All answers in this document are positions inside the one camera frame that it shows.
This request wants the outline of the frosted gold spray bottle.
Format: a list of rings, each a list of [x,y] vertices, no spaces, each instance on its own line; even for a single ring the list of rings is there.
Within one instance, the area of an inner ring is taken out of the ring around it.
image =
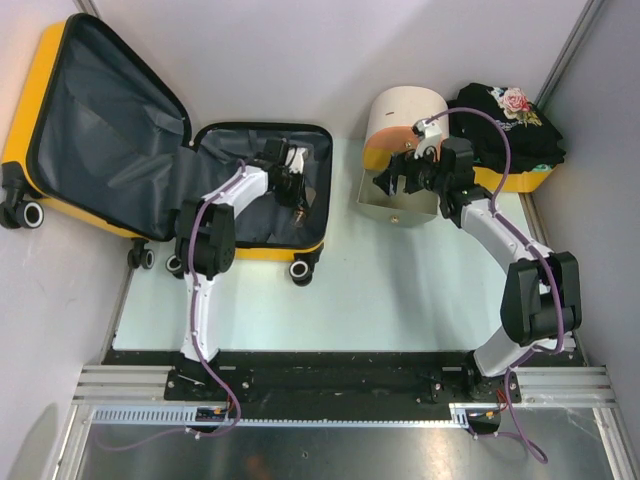
[[[308,210],[305,208],[297,208],[292,217],[292,225],[294,228],[302,228],[308,217]]]

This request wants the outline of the yellow Pikachu suitcase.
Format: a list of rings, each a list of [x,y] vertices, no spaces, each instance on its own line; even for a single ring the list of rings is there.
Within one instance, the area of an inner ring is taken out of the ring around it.
[[[231,121],[191,127],[173,91],[107,24],[76,14],[47,28],[1,160],[1,224],[36,229],[44,207],[132,241],[131,268],[152,267],[152,242],[176,243],[182,203],[221,186],[267,140],[307,147],[308,217],[265,195],[235,219],[235,257],[282,260],[309,284],[329,216],[333,139],[304,123]],[[166,263],[183,275],[173,254]]]

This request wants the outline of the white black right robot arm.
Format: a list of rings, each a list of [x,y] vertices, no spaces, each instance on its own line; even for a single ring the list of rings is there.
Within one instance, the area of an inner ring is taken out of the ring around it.
[[[567,334],[582,321],[578,261],[528,237],[501,212],[493,193],[475,180],[468,141],[425,139],[416,149],[393,152],[373,182],[388,196],[434,193],[442,216],[474,237],[506,274],[501,325],[462,367],[469,399],[486,400],[499,376],[532,356],[564,351]]]

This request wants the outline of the white pastel mini drawer cabinet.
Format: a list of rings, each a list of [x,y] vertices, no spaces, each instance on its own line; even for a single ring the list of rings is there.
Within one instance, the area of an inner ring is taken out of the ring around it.
[[[404,175],[399,176],[396,188],[386,193],[374,179],[388,171],[394,154],[414,153],[421,141],[412,130],[417,121],[446,109],[447,103],[439,93],[418,86],[392,87],[375,98],[362,153],[364,172],[357,198],[361,213],[395,227],[417,227],[437,217],[438,198],[434,193],[406,193]]]

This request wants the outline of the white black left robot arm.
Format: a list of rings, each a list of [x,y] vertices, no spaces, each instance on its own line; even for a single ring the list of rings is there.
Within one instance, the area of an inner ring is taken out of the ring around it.
[[[257,199],[271,195],[277,204],[296,211],[309,208],[304,166],[307,147],[269,140],[250,161],[240,161],[221,186],[182,203],[174,257],[187,288],[188,320],[181,354],[190,361],[211,361],[219,346],[209,325],[209,308],[217,277],[235,258],[235,219]]]

